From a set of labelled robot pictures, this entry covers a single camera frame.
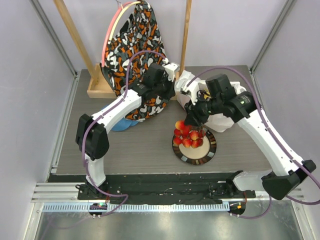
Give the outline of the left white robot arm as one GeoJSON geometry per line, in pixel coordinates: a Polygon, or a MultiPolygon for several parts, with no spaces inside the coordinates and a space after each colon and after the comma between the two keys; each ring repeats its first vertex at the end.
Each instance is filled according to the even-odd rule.
{"type": "Polygon", "coordinates": [[[107,192],[104,185],[104,156],[109,150],[108,133],[131,111],[138,109],[145,101],[159,96],[169,100],[175,95],[176,73],[180,66],[169,63],[161,66],[152,63],[141,80],[136,79],[128,89],[107,107],[93,115],[83,114],[78,121],[75,137],[86,169],[89,194],[100,200],[107,192]]]}

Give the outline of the red lychee fruit bunch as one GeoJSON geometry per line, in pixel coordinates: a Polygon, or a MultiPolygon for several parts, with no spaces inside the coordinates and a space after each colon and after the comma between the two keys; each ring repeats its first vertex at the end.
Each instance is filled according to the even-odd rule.
{"type": "Polygon", "coordinates": [[[205,136],[206,132],[203,127],[186,125],[183,120],[178,120],[175,123],[172,144],[174,147],[182,145],[185,148],[195,149],[203,145],[205,136]]]}

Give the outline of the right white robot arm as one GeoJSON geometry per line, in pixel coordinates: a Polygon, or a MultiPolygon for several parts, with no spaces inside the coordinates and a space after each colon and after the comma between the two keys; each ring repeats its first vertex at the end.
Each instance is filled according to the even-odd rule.
{"type": "Polygon", "coordinates": [[[233,198],[243,191],[265,191],[272,198],[282,200],[307,177],[312,178],[316,164],[304,160],[294,152],[268,120],[257,97],[249,91],[237,92],[225,74],[205,80],[209,98],[200,96],[201,87],[196,77],[187,80],[180,92],[190,97],[185,104],[185,123],[201,127],[210,116],[222,114],[241,127],[259,147],[271,170],[238,173],[226,184],[226,193],[233,198]]]}

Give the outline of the white plastic bag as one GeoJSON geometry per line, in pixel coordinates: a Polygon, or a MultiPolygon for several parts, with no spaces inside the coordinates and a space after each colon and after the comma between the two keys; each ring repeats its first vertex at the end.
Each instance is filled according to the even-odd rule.
{"type": "Polygon", "coordinates": [[[197,100],[214,99],[213,115],[209,116],[205,126],[222,133],[231,128],[234,123],[249,116],[249,110],[253,106],[252,94],[247,92],[247,89],[239,81],[229,81],[225,74],[202,80],[190,71],[184,70],[174,87],[177,101],[183,109],[185,104],[190,101],[190,97],[180,93],[180,87],[187,80],[198,82],[197,100]]]}

